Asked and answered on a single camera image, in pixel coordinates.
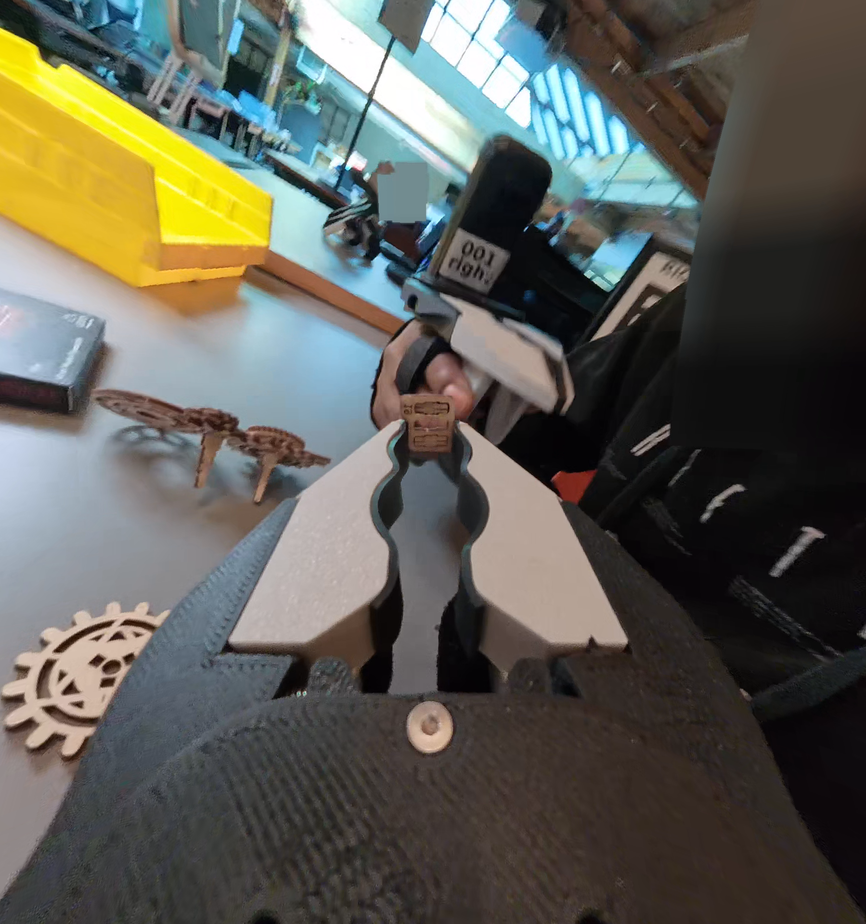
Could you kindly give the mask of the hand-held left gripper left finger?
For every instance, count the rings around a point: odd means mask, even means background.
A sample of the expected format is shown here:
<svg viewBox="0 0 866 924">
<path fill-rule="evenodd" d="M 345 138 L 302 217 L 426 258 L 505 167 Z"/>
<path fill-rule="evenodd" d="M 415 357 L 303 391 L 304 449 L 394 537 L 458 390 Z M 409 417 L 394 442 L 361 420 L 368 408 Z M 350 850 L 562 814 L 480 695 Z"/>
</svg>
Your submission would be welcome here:
<svg viewBox="0 0 866 924">
<path fill-rule="evenodd" d="M 400 631 L 405 423 L 386 426 L 304 490 L 229 637 L 236 653 L 323 657 L 359 672 Z"/>
</svg>

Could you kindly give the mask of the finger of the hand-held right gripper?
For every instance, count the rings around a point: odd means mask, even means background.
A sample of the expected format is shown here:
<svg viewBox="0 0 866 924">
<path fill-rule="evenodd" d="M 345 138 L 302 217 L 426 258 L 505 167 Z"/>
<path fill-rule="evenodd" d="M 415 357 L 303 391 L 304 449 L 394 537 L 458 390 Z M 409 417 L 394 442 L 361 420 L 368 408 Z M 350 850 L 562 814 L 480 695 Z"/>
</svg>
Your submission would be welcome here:
<svg viewBox="0 0 866 924">
<path fill-rule="evenodd" d="M 476 406 L 492 385 L 537 409 L 565 414 L 575 390 L 562 345 L 531 325 L 456 305 L 451 348 L 462 360 Z"/>
</svg>

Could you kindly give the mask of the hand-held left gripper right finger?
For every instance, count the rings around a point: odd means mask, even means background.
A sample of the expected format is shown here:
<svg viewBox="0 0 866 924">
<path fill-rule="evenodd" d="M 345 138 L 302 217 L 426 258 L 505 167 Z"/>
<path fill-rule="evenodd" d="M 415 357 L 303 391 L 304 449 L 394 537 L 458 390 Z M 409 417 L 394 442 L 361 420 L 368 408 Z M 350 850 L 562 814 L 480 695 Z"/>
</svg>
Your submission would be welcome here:
<svg viewBox="0 0 866 924">
<path fill-rule="evenodd" d="M 521 661 L 623 653 L 629 639 L 558 496 L 464 423 L 454 430 L 462 648 L 508 676 Z"/>
</svg>

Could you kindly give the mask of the small wooden connector piece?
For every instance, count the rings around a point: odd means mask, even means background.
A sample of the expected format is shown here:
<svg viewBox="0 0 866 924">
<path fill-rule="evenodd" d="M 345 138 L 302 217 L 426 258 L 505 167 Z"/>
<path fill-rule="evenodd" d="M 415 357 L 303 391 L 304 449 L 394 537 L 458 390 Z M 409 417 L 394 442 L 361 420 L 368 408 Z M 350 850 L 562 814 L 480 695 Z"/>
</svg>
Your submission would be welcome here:
<svg viewBox="0 0 866 924">
<path fill-rule="evenodd" d="M 441 456 L 452 449 L 455 411 L 450 396 L 410 394 L 401 396 L 408 450 L 412 456 Z"/>
</svg>

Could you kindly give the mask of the person's right forearm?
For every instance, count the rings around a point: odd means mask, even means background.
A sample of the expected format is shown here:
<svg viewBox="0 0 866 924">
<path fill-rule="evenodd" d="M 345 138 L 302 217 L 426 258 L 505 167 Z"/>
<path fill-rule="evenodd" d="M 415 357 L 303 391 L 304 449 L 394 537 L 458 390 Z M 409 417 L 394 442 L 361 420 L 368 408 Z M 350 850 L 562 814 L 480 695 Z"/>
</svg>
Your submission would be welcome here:
<svg viewBox="0 0 866 924">
<path fill-rule="evenodd" d="M 585 341 L 568 356 L 574 399 L 565 415 L 525 414 L 497 446 L 543 482 L 595 470 L 629 413 L 678 355 L 688 283 L 629 326 Z"/>
</svg>

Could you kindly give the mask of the person's right hand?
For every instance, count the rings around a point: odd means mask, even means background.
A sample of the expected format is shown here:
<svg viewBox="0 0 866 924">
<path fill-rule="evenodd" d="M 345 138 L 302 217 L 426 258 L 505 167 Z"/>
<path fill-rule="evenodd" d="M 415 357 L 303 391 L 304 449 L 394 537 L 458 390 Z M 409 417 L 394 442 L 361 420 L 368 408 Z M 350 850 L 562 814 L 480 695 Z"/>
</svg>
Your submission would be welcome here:
<svg viewBox="0 0 866 924">
<path fill-rule="evenodd" d="M 404 355 L 426 331 L 420 322 L 409 321 L 388 341 L 381 353 L 370 403 L 371 420 L 377 430 L 384 429 L 401 417 L 397 372 Z M 467 422 L 473 411 L 473 389 L 461 359 L 450 351 L 432 358 L 424 377 L 412 393 L 450 397 L 457 421 Z"/>
</svg>

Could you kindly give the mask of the black monitor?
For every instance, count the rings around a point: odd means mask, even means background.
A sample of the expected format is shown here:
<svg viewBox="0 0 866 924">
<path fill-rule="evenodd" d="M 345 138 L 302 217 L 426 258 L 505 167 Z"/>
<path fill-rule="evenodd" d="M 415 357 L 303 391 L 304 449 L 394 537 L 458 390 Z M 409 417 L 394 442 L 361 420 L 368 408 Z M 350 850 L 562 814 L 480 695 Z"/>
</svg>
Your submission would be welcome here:
<svg viewBox="0 0 866 924">
<path fill-rule="evenodd" d="M 523 240 L 530 247 L 529 297 L 525 312 L 528 323 L 573 347 L 591 327 L 609 297 L 654 239 L 648 231 L 625 232 L 603 241 L 583 267 L 550 242 L 544 230 L 526 229 Z"/>
</svg>

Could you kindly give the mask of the black framed white sign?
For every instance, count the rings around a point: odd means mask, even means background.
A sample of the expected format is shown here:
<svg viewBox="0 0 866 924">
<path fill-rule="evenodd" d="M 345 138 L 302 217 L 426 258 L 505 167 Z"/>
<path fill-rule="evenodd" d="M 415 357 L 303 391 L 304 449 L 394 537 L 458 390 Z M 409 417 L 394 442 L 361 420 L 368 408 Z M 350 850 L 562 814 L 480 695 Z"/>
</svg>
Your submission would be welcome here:
<svg viewBox="0 0 866 924">
<path fill-rule="evenodd" d="M 599 340 L 636 323 L 651 307 L 686 283 L 693 253 L 679 248 L 653 248 L 625 272 L 601 307 L 587 335 Z"/>
</svg>

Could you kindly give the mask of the wooden gear assembly with pegs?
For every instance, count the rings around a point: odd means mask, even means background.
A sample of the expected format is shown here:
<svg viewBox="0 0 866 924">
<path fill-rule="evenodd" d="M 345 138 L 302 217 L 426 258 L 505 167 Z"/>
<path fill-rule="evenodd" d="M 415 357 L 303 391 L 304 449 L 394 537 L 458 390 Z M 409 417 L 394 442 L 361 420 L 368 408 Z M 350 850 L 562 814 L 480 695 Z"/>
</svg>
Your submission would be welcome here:
<svg viewBox="0 0 866 924">
<path fill-rule="evenodd" d="M 184 408 L 120 389 L 97 389 L 92 392 L 92 401 L 104 410 L 161 434 L 198 436 L 200 450 L 194 482 L 198 489 L 206 486 L 217 455 L 225 445 L 255 460 L 258 467 L 255 504 L 263 501 L 277 468 L 323 468 L 330 464 L 328 457 L 308 450 L 298 435 L 267 425 L 242 428 L 239 418 L 225 410 Z"/>
</svg>

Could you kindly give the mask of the wood-edged grey table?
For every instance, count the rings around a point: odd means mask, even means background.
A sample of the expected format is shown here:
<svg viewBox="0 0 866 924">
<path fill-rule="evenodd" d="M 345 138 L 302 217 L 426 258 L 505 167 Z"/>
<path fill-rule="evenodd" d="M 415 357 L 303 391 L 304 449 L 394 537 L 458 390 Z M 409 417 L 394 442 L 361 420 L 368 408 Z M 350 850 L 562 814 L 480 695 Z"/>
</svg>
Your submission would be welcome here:
<svg viewBox="0 0 866 924">
<path fill-rule="evenodd" d="M 360 252 L 323 234 L 330 209 L 265 170 L 246 178 L 272 199 L 271 237 L 261 270 L 282 283 L 386 334 L 407 318 L 401 290 L 388 278 L 388 260 L 364 260 Z"/>
</svg>

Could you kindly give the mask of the sign on black pole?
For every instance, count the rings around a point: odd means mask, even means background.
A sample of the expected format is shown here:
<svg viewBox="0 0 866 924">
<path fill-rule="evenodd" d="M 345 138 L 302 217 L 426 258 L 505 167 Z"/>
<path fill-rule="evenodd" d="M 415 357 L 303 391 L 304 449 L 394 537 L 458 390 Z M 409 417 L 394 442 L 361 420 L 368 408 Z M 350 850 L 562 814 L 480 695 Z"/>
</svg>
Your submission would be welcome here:
<svg viewBox="0 0 866 924">
<path fill-rule="evenodd" d="M 357 149 L 377 167 L 385 161 L 427 165 L 432 188 L 450 176 L 451 109 L 429 80 L 430 55 L 421 42 L 422 12 L 432 2 L 336 1 L 345 21 L 346 80 L 362 91 L 355 104 Z"/>
</svg>

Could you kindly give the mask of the person's black printed hoodie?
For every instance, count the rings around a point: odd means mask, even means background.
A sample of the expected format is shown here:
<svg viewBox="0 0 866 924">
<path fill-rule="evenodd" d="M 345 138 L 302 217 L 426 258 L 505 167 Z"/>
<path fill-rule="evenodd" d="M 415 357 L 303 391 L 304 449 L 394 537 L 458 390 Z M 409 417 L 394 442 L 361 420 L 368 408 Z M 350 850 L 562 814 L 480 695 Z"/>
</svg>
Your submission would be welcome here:
<svg viewBox="0 0 866 924">
<path fill-rule="evenodd" d="M 679 448 L 622 429 L 580 502 L 752 699 L 797 811 L 866 915 L 866 456 Z"/>
</svg>

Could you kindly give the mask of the flat wooden gear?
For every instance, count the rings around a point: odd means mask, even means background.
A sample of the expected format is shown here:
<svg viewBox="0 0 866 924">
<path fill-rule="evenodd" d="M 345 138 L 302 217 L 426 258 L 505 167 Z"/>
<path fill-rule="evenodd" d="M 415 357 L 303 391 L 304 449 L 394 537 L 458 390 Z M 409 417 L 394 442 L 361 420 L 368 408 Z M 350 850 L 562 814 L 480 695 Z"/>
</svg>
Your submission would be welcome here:
<svg viewBox="0 0 866 924">
<path fill-rule="evenodd" d="M 75 613 L 65 629 L 45 629 L 39 649 L 15 659 L 17 677 L 0 692 L 3 701 L 16 705 L 4 717 L 4 728 L 27 730 L 24 745 L 30 752 L 56 744 L 63 760 L 79 758 L 169 614 L 154 613 L 148 603 L 125 610 L 112 602 L 97 616 Z"/>
</svg>

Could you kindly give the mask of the black puzzle box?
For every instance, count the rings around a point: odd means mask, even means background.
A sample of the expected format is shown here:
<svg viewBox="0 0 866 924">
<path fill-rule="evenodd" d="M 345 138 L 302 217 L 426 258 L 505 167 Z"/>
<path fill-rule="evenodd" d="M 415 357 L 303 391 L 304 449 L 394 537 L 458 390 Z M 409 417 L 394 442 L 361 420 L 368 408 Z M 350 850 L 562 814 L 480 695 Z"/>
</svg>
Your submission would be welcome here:
<svg viewBox="0 0 866 924">
<path fill-rule="evenodd" d="M 0 288 L 0 405 L 80 413 L 105 328 L 98 316 Z"/>
</svg>

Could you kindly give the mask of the yellow plastic bin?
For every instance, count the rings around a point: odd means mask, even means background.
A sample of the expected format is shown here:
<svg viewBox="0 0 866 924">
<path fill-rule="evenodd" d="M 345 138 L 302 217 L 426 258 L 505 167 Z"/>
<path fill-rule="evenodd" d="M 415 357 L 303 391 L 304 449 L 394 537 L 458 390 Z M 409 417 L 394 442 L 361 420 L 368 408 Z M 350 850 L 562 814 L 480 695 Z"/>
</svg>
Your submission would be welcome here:
<svg viewBox="0 0 866 924">
<path fill-rule="evenodd" d="M 238 172 L 0 28 L 0 215 L 145 287 L 263 265 L 272 214 Z"/>
</svg>

